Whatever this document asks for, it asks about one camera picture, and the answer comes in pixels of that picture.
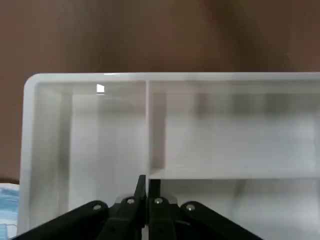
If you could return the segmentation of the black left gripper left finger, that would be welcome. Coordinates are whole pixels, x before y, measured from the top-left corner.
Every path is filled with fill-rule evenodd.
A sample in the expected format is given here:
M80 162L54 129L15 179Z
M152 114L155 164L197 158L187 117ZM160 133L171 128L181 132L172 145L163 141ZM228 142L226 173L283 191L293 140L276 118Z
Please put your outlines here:
M144 227L146 176L134 194L108 206L90 201L15 237L16 240L140 240Z

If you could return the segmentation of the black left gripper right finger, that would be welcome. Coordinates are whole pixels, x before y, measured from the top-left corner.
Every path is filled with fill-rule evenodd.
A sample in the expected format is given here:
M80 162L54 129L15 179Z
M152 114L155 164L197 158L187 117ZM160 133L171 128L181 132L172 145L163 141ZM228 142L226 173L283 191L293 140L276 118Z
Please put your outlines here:
M148 186L150 240L260 240L261 237L197 201L181 206L161 194L161 180Z

